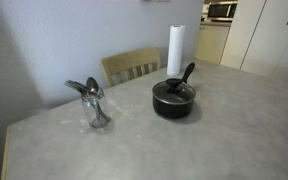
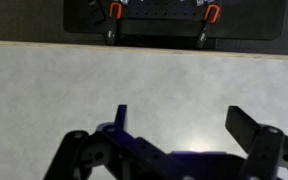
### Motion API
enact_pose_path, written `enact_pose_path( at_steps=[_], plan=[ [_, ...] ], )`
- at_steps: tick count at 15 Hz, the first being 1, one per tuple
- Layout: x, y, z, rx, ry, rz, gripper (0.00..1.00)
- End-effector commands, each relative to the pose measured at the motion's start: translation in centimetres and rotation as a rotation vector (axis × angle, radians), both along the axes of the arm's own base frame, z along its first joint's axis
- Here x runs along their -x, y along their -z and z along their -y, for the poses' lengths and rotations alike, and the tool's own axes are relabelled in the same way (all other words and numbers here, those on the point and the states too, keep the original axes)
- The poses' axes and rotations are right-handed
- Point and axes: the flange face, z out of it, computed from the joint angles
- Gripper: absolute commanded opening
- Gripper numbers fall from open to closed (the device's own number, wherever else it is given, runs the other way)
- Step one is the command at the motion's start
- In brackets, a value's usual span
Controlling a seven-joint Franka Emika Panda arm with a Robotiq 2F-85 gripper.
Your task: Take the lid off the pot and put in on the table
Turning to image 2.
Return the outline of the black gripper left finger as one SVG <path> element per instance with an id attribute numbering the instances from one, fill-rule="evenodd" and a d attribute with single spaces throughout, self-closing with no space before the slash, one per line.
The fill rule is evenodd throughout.
<path id="1" fill-rule="evenodd" d="M 119 105 L 112 123 L 100 124 L 93 134 L 68 132 L 43 180 L 90 180 L 96 167 L 104 167 L 115 180 L 166 180 L 165 154 L 143 138 L 125 131 L 127 106 Z"/>

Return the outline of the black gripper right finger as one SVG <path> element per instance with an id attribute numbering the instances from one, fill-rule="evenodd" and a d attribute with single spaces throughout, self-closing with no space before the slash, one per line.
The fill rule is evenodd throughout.
<path id="1" fill-rule="evenodd" d="M 277 127 L 259 124 L 238 106 L 229 106 L 225 128 L 247 154 L 241 180 L 281 180 L 278 169 L 288 171 L 288 135 Z"/>

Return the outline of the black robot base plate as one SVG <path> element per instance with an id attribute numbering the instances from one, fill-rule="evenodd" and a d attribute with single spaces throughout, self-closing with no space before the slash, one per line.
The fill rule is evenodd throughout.
<path id="1" fill-rule="evenodd" d="M 287 5 L 287 0 L 64 0 L 64 29 L 106 34 L 111 2 L 122 4 L 117 26 L 121 35 L 195 38 L 207 6 L 216 4 L 220 14 L 209 36 L 251 40 L 280 36 Z"/>

